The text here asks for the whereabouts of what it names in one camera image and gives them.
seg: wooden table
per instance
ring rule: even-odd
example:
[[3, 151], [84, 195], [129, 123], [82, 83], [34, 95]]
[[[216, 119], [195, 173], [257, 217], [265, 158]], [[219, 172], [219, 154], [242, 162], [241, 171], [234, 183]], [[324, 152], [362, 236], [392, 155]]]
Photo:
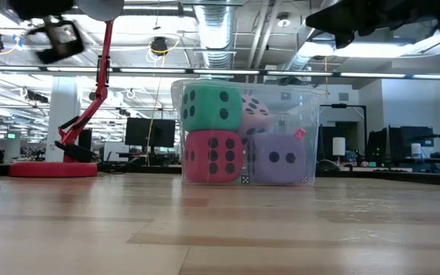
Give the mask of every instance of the wooden table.
[[1, 177], [0, 274], [440, 275], [440, 186]]

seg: plastic container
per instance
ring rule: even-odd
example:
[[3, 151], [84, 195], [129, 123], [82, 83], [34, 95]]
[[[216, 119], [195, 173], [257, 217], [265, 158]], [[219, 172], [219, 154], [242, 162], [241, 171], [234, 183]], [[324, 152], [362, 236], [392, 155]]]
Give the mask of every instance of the plastic container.
[[319, 96], [325, 91], [221, 80], [179, 80], [183, 182], [315, 182]]

